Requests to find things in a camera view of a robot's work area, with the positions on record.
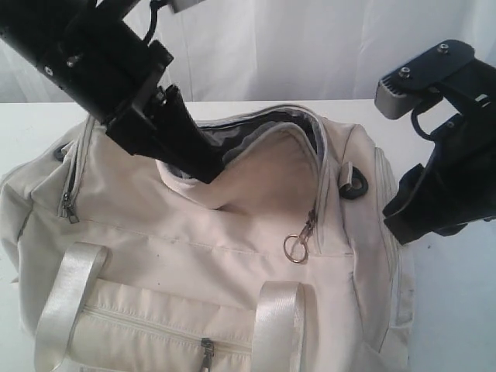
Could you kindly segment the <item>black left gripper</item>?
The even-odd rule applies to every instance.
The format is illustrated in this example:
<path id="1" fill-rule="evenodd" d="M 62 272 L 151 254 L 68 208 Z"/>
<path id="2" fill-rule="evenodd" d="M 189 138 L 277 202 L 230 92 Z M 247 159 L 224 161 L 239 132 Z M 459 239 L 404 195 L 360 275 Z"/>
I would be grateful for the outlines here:
<path id="1" fill-rule="evenodd" d="M 158 87 L 173 60 L 122 20 L 69 27 L 37 63 L 106 128 L 127 153 L 160 160 L 206 184 L 224 169 L 222 154 L 187 110 L 176 85 Z"/>

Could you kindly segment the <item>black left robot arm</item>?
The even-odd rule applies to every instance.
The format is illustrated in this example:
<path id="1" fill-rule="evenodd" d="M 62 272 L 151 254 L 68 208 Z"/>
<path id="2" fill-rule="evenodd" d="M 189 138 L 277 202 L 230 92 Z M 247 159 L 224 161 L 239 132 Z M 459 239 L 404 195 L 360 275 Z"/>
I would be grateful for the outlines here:
<path id="1" fill-rule="evenodd" d="M 185 107 L 180 90 L 160 86 L 173 60 L 150 26 L 124 21 L 133 1 L 3 1 L 1 38 L 106 128 L 127 153 L 160 160 L 202 182 L 224 168 Z"/>

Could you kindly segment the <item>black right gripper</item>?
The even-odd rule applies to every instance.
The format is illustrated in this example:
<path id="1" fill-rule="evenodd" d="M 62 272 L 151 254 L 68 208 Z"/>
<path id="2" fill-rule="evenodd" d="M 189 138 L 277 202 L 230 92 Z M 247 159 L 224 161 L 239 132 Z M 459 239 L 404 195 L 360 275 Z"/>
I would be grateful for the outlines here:
<path id="1" fill-rule="evenodd" d="M 459 115 L 436 130 L 427 165 L 405 173 L 383 209 L 402 245 L 428 233 L 453 236 L 469 222 L 495 217 L 495 69 L 474 60 L 439 90 Z"/>

